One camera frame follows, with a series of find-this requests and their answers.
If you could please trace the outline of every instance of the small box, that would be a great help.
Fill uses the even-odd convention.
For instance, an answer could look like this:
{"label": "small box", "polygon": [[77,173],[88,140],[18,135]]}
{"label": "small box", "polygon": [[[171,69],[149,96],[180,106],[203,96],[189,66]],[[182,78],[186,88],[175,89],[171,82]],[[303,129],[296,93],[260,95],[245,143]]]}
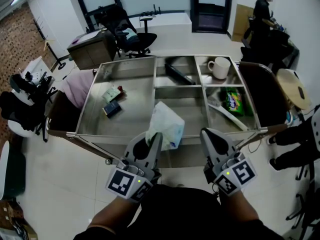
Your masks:
{"label": "small box", "polygon": [[104,100],[107,103],[111,103],[112,100],[114,100],[117,96],[119,96],[121,94],[121,91],[117,88],[110,88],[108,89],[103,95],[102,97],[104,98]]}
{"label": "small box", "polygon": [[103,112],[105,113],[105,115],[110,118],[112,117],[114,114],[116,114],[117,112],[119,112],[121,110],[120,105],[118,104],[118,102],[116,100],[112,101],[110,104],[106,105],[103,109]]}

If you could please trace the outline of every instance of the green snack package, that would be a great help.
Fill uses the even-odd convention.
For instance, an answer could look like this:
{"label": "green snack package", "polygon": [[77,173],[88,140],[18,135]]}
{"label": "green snack package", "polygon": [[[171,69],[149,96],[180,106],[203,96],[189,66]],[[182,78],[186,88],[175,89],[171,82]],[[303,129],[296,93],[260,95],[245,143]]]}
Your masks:
{"label": "green snack package", "polygon": [[244,115],[242,96],[235,88],[227,88],[225,103],[226,110],[234,116]]}

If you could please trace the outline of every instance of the white countertop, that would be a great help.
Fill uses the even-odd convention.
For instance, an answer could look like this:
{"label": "white countertop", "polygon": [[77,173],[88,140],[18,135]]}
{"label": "white countertop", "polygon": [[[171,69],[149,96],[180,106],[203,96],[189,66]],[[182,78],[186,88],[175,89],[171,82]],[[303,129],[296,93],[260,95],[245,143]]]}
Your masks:
{"label": "white countertop", "polygon": [[145,27],[145,23],[143,21],[141,21],[141,26],[140,26],[139,18],[141,19],[152,18],[152,20],[148,21],[148,27],[192,24],[188,14],[186,14],[185,12],[163,13],[155,16],[142,16],[142,17],[130,18],[129,20],[135,29]]}

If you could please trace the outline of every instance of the brick wall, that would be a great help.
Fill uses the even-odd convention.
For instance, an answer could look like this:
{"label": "brick wall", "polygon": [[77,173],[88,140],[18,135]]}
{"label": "brick wall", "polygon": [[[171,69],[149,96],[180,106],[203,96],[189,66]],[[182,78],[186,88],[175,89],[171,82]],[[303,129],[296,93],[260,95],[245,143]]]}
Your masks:
{"label": "brick wall", "polygon": [[[0,93],[10,92],[9,77],[23,71],[30,61],[42,56],[49,69],[56,62],[52,53],[46,49],[35,25],[28,3],[16,9],[0,21]],[[11,140],[13,133],[7,120],[0,117],[0,155],[4,143]]]}

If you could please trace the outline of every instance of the glass door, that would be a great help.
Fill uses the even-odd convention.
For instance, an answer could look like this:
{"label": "glass door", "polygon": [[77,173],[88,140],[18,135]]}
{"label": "glass door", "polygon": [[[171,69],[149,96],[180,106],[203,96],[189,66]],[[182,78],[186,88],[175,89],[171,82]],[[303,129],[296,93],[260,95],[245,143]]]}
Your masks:
{"label": "glass door", "polygon": [[193,32],[226,33],[232,0],[191,0]]}

